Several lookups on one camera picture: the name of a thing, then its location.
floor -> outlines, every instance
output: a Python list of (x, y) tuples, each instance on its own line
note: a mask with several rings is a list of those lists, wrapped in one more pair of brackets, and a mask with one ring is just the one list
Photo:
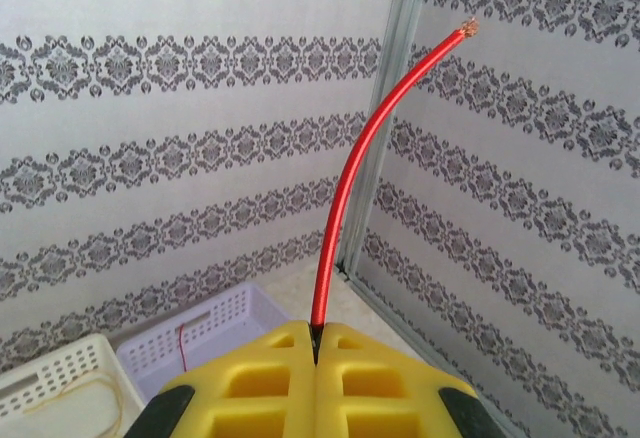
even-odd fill
[[(308, 320), (316, 278), (316, 266), (279, 279), (265, 277), (255, 282), (262, 287), (292, 319)], [(418, 354), (339, 277), (331, 281), (328, 322), (338, 322), (375, 337), (381, 343), (421, 360)]]

white plastic basket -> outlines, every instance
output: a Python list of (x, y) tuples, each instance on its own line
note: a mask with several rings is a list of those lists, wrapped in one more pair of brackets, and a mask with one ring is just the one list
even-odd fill
[(109, 430), (122, 436), (143, 408), (99, 334), (0, 375), (2, 438), (94, 438)]
[(187, 369), (249, 343), (289, 321), (289, 316), (254, 283), (241, 283), (136, 335), (116, 352), (131, 381), (148, 403), (183, 373), (179, 337)]

yellow plastic object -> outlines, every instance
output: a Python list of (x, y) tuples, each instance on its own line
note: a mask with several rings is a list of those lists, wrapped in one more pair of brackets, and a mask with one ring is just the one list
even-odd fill
[(195, 394), (171, 438), (310, 438), (315, 364), (309, 324), (289, 322), (179, 376)]
[(325, 326), (316, 364), (304, 321), (189, 371), (159, 396), (185, 389), (182, 402), (150, 403), (146, 429), (127, 438), (460, 438), (439, 391), (476, 398), (466, 383), (346, 325)]
[(329, 323), (316, 368), (317, 438), (460, 438), (438, 395), (473, 389), (352, 328)]

red wire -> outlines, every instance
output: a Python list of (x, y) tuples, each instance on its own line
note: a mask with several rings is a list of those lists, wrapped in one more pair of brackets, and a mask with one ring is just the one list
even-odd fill
[(312, 329), (319, 331), (324, 327), (327, 316), (327, 303), (329, 301), (329, 285), (333, 272), (333, 262), (335, 259), (340, 226), (347, 206), (349, 194), (353, 182), (356, 178), (358, 168), (373, 141), (376, 132), (384, 123), (387, 116), (393, 111), (402, 97), (415, 85), (422, 76), (433, 66), (459, 45), (465, 38), (475, 33), (475, 22), (470, 22), (462, 29), (456, 30), (449, 37), (440, 43), (435, 49), (423, 58), (411, 71), (409, 71), (395, 88), (387, 95), (375, 113), (365, 125), (362, 133), (358, 137), (356, 144), (351, 150), (347, 163), (340, 176), (340, 181), (336, 188), (336, 195), (331, 204), (327, 228), (322, 242), (320, 252), (320, 262), (318, 264), (318, 274), (316, 275), (316, 285), (313, 295), (313, 307), (311, 310)]
[(180, 356), (182, 357), (182, 369), (187, 372), (187, 358), (184, 355), (184, 347), (182, 346), (182, 333), (184, 331), (184, 324), (180, 325), (180, 332), (178, 333), (178, 346), (180, 347)]

basket slot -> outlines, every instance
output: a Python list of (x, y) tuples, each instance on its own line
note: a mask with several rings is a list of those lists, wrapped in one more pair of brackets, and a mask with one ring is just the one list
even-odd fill
[(10, 385), (0, 389), (0, 400), (3, 400), (4, 398), (7, 398), (15, 393), (21, 392), (25, 388), (29, 388), (30, 386), (35, 385), (39, 379), (40, 378), (38, 378), (38, 374), (33, 373), (31, 375), (25, 376), (21, 380), (14, 381)]
[(180, 328), (183, 328), (183, 331), (187, 331), (189, 328), (191, 328), (192, 326), (197, 325), (198, 323), (201, 323), (203, 321), (205, 321), (206, 319), (211, 317), (211, 311), (207, 311), (201, 315), (196, 316), (195, 318), (189, 320), (189, 321), (185, 321), (184, 323), (182, 323), (180, 326), (176, 327), (176, 333), (180, 333)]

